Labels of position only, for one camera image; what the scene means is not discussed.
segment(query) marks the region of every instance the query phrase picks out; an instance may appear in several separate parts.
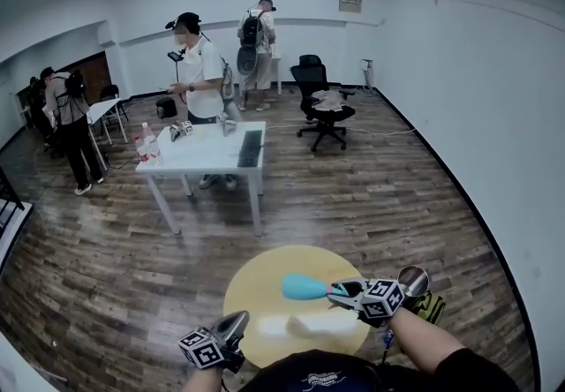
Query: black keyboard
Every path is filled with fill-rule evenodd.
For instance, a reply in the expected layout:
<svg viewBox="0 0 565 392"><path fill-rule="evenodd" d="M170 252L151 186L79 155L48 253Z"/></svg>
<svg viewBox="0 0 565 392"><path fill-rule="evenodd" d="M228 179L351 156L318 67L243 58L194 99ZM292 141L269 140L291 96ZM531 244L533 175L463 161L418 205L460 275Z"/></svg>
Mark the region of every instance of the black keyboard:
<svg viewBox="0 0 565 392"><path fill-rule="evenodd" d="M263 136L262 130L250 130L245 132L244 143L239 150L238 168L254 168L259 161L259 154L261 148L261 138Z"/></svg>

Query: black office chair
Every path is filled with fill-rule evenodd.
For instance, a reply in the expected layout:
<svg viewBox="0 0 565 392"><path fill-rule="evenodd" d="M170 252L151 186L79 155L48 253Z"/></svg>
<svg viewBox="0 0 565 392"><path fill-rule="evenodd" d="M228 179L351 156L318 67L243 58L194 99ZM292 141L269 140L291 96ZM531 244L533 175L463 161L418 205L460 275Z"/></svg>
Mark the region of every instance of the black office chair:
<svg viewBox="0 0 565 392"><path fill-rule="evenodd" d="M106 86L105 88L103 88L102 91L100 91L100 101L105 102L107 100L114 100L119 96L119 94L120 94L120 91L119 91L119 89L117 88L116 85ZM127 114L125 114L124 105L122 105L121 102L118 102L117 110L120 111L125 116L125 119L128 122L130 121Z"/></svg>
<svg viewBox="0 0 565 392"><path fill-rule="evenodd" d="M321 139L326 135L341 142L342 150L345 150L347 143L337 136L335 132L345 134L347 129L345 127L336 127L335 123L350 118L355 114L355 110L350 106L342 106L340 111L319 111L313 104L320 100L312 97L312 94L316 91L328 91L330 86L340 87L341 84L328 83L326 66L322 64L320 58L315 55L301 56L300 64L292 66L290 72L302 93L300 109L306 114L307 120L318 120L316 126L298 130L297 136L300 138L303 132L318 132L319 135L316 142L310 147L310 150L313 152L316 151L318 143L320 143ZM355 94L355 92L346 89L340 89L339 92L343 95L343 99L345 100L347 100L348 95Z"/></svg>

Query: backpack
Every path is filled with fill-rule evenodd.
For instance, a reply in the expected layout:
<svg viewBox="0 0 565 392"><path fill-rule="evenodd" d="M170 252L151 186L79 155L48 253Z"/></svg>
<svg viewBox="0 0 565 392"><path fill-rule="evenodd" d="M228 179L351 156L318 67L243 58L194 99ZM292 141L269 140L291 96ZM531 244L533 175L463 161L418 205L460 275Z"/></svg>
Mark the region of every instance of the backpack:
<svg viewBox="0 0 565 392"><path fill-rule="evenodd" d="M263 24L261 23L261 16L265 11L261 11L258 16L251 15L245 20L243 31L242 45L251 45L257 47L263 41Z"/></svg>
<svg viewBox="0 0 565 392"><path fill-rule="evenodd" d="M71 73L71 76L64 81L64 87L67 90L67 94L75 99L79 99L87 91L85 79L80 71Z"/></svg>

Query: round table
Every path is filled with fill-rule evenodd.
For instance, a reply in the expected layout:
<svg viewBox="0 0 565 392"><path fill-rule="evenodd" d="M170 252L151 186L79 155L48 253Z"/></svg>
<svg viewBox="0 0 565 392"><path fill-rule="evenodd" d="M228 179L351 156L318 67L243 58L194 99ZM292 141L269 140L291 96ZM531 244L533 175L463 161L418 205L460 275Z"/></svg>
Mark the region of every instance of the round table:
<svg viewBox="0 0 565 392"><path fill-rule="evenodd" d="M285 298L281 282L288 273L309 275L327 284L361 275L343 257L312 246L285 246L249 260L231 280L223 301L224 315L249 311L249 325L239 344L247 360L262 368L313 349L354 354L369 326L357 320L353 311L329 309L326 298Z"/></svg>

